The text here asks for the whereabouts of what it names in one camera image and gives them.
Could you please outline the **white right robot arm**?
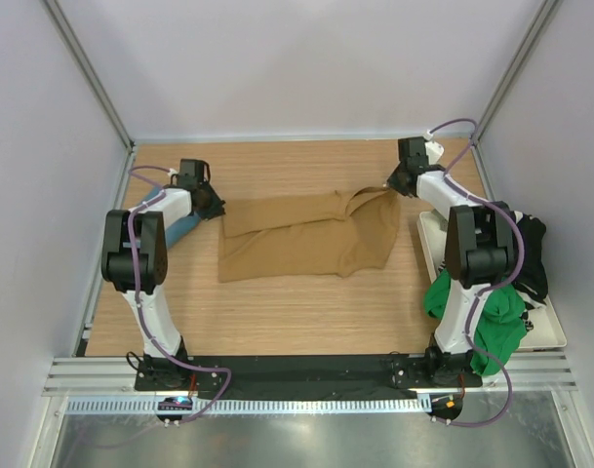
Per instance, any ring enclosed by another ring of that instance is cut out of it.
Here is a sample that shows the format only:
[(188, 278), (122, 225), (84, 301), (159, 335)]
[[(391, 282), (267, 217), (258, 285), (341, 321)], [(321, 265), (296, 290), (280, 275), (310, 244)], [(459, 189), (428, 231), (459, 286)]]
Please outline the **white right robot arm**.
[(425, 377), (453, 386), (471, 372), (474, 335), (491, 292), (509, 284), (523, 264), (524, 242), (508, 206), (489, 202), (454, 181), (437, 161), (443, 147), (423, 136), (397, 142), (399, 163), (386, 186), (429, 203), (448, 223), (444, 260), (449, 295), (425, 350)]

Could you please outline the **left aluminium frame post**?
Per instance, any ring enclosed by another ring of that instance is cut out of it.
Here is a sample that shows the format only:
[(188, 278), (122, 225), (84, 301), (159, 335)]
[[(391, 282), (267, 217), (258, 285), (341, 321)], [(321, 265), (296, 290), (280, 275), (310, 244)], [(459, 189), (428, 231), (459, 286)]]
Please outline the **left aluminium frame post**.
[(58, 32), (66, 49), (75, 61), (90, 91), (96, 98), (100, 108), (106, 116), (110, 126), (118, 136), (128, 152), (134, 149), (134, 141), (130, 137), (119, 113), (110, 99), (103, 83), (101, 82), (89, 56), (82, 46), (71, 22), (63, 11), (59, 1), (41, 0), (40, 4), (46, 11), (55, 30)]

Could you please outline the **blue tank top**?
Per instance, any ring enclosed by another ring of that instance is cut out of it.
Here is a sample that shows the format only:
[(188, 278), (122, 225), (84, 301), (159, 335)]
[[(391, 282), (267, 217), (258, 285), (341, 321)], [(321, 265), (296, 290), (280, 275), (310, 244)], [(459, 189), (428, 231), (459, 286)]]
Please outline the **blue tank top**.
[(163, 216), (166, 246), (169, 250), (201, 221), (198, 214), (189, 212), (191, 197), (188, 191), (178, 188), (152, 189), (139, 202), (141, 212), (159, 212)]

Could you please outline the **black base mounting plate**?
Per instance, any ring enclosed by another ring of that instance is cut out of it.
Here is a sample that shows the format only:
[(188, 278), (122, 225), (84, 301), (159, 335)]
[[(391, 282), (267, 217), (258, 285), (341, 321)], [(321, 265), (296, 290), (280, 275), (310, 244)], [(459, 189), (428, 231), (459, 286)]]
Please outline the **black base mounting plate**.
[(130, 352), (127, 364), (136, 372), (137, 391), (194, 391), (212, 399), (231, 370), (221, 395), (240, 401), (372, 401), (411, 398), (417, 389), (479, 388), (472, 370), (433, 375), (421, 355), (387, 354), (197, 356), (189, 363), (207, 372), (186, 370), (164, 358)]

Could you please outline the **green garment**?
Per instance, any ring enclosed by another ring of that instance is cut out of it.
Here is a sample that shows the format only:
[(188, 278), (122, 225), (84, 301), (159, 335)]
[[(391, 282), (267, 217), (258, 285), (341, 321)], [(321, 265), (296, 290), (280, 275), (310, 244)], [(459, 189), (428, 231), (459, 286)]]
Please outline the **green garment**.
[[(424, 296), (423, 306), (429, 317), (443, 318), (450, 288), (451, 277), (444, 269)], [(522, 320), (525, 311), (525, 303), (513, 286), (492, 292), (481, 313), (474, 343), (506, 364), (527, 334)]]

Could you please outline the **right aluminium frame post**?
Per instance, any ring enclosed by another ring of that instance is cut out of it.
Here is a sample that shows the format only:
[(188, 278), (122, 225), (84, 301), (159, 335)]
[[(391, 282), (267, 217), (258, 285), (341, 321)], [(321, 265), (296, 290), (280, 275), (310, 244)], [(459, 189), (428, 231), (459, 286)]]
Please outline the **right aluminium frame post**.
[(526, 28), (512, 59), (499, 79), (488, 104), (478, 121), (473, 141), (478, 144), (497, 115), (505, 98), (530, 60), (542, 35), (562, 5), (561, 0), (543, 0)]

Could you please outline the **black garment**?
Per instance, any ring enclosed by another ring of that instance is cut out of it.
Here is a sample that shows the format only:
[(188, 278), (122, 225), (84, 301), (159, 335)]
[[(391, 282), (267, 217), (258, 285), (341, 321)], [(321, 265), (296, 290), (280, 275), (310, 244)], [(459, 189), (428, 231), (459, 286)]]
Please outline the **black garment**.
[(525, 302), (533, 307), (544, 305), (548, 296), (548, 280), (542, 261), (542, 243), (546, 225), (536, 216), (514, 212), (516, 225), (524, 241), (524, 261), (521, 271), (512, 282)]

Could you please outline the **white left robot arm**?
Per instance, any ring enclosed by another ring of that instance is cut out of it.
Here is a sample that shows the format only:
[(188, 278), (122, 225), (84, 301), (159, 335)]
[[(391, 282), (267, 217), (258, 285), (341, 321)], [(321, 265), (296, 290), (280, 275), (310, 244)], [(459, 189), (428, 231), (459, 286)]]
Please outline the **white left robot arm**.
[(224, 215), (224, 201), (211, 185), (210, 164), (182, 159), (176, 170), (162, 168), (165, 185), (140, 172), (157, 166), (137, 166), (130, 175), (152, 190), (132, 208), (107, 213), (101, 251), (101, 276), (130, 305), (143, 339), (138, 376), (183, 388), (193, 374), (184, 338), (172, 319), (164, 283), (167, 278), (171, 231), (182, 237), (202, 220)]

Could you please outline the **white laundry tray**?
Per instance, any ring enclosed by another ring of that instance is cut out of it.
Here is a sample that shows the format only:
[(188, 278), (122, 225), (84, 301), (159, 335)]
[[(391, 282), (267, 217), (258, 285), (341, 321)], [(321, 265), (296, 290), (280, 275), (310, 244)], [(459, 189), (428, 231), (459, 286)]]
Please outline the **white laundry tray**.
[[(419, 235), (430, 282), (439, 276), (446, 245), (446, 221), (437, 212), (421, 212), (417, 219)], [(519, 351), (563, 348), (567, 339), (549, 297), (535, 303), (529, 311), (534, 327), (521, 340)]]

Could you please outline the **aluminium frame post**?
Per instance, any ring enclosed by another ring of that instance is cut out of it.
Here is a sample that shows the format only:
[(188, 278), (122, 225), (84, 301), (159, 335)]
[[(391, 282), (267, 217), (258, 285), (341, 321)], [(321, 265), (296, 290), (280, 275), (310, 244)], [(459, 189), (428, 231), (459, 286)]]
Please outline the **aluminium frame post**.
[(134, 149), (134, 141), (130, 137), (119, 113), (110, 99), (103, 83), (101, 82), (89, 56), (82, 46), (71, 22), (63, 11), (59, 1), (41, 0), (40, 4), (46, 11), (55, 30), (58, 32), (66, 49), (75, 61), (90, 91), (96, 98), (100, 108), (106, 116), (110, 126), (118, 136), (128, 152)]
[(543, 0), (526, 28), (512, 59), (499, 79), (488, 104), (478, 121), (473, 141), (478, 144), (497, 115), (505, 98), (530, 60), (542, 35), (562, 5), (561, 0)]

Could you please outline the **tan garment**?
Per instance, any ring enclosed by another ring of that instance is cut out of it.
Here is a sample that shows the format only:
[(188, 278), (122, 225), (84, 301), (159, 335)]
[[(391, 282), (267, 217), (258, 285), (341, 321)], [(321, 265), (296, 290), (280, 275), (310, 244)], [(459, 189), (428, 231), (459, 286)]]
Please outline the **tan garment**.
[(222, 283), (382, 269), (396, 242), (400, 200), (382, 187), (232, 200), (218, 238)]

